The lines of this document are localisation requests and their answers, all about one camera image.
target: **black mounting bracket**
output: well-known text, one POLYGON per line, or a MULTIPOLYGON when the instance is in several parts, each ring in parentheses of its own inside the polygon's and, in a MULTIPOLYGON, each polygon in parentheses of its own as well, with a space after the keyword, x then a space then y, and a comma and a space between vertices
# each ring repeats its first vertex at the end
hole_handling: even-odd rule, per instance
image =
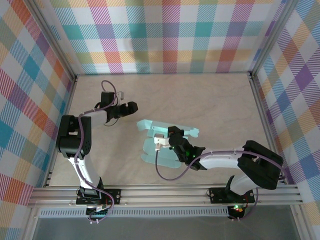
POLYGON ((253 204, 255 202, 254 191, 247 191, 244 195, 240 196, 237 202, 230 200, 226 194, 224 187, 211 187, 207 191, 211 204, 253 204))
MULTIPOLYGON (((120 204, 121 189, 115 189, 115 188, 105 189, 104 188, 103 190, 105 192, 111 194, 111 196, 114 199, 114 205, 119 205, 120 204)), ((104 195, 104 199, 106 199, 105 202, 97 203, 95 200, 91 200, 90 198, 77 196, 75 204, 76 205, 102 205, 102 204, 111 205, 112 204, 112 201, 108 196, 104 195)))

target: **vent grille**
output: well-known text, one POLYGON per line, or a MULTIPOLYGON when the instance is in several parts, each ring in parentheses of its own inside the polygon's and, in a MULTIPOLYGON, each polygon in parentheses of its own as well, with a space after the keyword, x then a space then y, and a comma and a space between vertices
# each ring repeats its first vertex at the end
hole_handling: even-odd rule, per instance
MULTIPOLYGON (((226 217, 229 216, 228 207, 116 207, 109 217, 226 217)), ((41 218, 78 218, 86 217, 86 209, 75 208, 43 208, 41 218)))

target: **plaid wallpaper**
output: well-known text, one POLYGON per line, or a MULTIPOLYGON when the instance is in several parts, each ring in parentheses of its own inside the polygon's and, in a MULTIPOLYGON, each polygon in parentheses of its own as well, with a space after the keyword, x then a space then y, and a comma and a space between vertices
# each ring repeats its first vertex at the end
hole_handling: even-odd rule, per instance
POLYGON ((258 74, 290 181, 320 239, 320 0, 300 0, 258 74))
POLYGON ((247 72, 285 0, 38 0, 79 74, 247 72))
POLYGON ((23 1, 0 0, 0 240, 18 238, 71 86, 23 1))

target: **marble surface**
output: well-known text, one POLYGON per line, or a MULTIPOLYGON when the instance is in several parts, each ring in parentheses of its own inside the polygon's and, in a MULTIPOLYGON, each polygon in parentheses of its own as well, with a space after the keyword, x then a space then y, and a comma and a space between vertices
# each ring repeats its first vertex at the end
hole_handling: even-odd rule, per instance
MULTIPOLYGON (((199 129, 194 146, 232 149, 246 140, 267 145, 252 90, 244 73, 151 74, 81 76, 71 104, 71 115, 92 109, 100 101, 102 80, 124 92, 124 102, 137 102, 139 110, 121 118, 114 126, 92 130, 91 157, 105 185, 132 184, 224 184, 237 169, 189 170, 181 179, 168 182, 159 178, 155 165, 141 159, 147 130, 138 131, 143 119, 199 129)), ((178 176, 180 168, 159 167, 167 178, 178 176)), ((59 153, 51 186, 79 185, 72 165, 59 153)))

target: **light blue plastic object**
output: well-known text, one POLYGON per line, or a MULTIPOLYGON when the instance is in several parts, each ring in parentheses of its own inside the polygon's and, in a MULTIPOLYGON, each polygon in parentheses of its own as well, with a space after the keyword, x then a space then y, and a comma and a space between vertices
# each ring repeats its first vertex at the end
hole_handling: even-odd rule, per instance
MULTIPOLYGON (((165 123, 160 121, 152 121, 152 120, 141 120, 136 123, 139 131, 148 130, 147 138, 143 144, 143 151, 145 154, 141 155, 141 158, 146 163, 155 164, 156 162, 156 144, 154 143, 155 134, 163 134, 166 138, 168 135, 168 127, 177 126, 179 129, 184 130, 184 138, 188 139, 186 135, 190 135, 191 137, 197 138, 199 134, 199 130, 194 127, 189 126, 181 126, 172 123, 165 123)), ((181 167, 182 163, 179 162, 177 155, 173 150, 169 148, 162 147, 158 154, 158 165, 169 167, 172 169, 177 169, 181 167)))

